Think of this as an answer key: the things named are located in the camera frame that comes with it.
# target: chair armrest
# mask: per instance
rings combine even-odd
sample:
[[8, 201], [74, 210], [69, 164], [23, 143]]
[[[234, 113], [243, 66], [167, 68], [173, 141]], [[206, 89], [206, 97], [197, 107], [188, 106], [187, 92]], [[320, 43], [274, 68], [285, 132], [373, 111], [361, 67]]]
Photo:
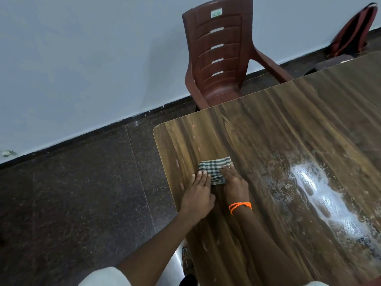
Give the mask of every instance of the chair armrest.
[[188, 70], [185, 74], [185, 86], [187, 87], [190, 95], [192, 96], [193, 100], [196, 102], [196, 105], [200, 110], [210, 107], [205, 98], [202, 96], [200, 90], [198, 89], [196, 82], [194, 82], [192, 74], [192, 61], [190, 58], [188, 63]]
[[272, 76], [274, 76], [280, 83], [293, 80], [294, 77], [286, 70], [276, 64], [271, 58], [254, 48], [253, 60], [261, 64]]

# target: wood grain surface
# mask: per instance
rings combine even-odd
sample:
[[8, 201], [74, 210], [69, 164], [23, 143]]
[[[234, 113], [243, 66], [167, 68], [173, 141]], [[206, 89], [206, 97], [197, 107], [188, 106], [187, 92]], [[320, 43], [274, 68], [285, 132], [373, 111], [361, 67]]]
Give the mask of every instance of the wood grain surface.
[[[381, 274], [381, 52], [160, 124], [177, 210], [197, 164], [231, 156], [253, 211], [310, 280]], [[265, 285], [221, 187], [187, 236], [200, 284]]]

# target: orange beaded bracelet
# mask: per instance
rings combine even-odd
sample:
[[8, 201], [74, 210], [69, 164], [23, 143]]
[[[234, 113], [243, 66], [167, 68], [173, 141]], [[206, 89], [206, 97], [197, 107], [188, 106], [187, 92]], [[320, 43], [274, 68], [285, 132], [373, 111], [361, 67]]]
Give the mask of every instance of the orange beaded bracelet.
[[236, 208], [238, 208], [239, 206], [242, 206], [242, 205], [245, 205], [245, 206], [251, 208], [251, 203], [249, 203], [249, 202], [244, 202], [244, 203], [234, 203], [234, 204], [231, 204], [231, 205], [229, 206], [230, 213], [233, 214], [233, 211], [234, 211]]

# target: folded cloth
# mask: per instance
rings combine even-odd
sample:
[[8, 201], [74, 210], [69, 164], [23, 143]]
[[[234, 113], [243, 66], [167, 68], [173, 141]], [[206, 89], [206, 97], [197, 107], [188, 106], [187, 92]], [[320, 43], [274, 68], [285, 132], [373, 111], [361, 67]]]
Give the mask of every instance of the folded cloth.
[[226, 183], [226, 180], [219, 170], [223, 165], [229, 166], [231, 162], [232, 159], [229, 156], [215, 160], [204, 160], [198, 163], [198, 170], [206, 170], [210, 173], [212, 185], [222, 185]]

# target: sticker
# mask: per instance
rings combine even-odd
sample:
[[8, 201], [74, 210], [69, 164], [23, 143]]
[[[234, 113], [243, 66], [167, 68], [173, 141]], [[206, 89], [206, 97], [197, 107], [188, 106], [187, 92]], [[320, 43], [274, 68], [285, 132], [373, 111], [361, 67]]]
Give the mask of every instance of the sticker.
[[211, 18], [220, 16], [220, 15], [222, 15], [222, 8], [219, 8], [217, 10], [213, 10], [212, 12], [210, 12]]

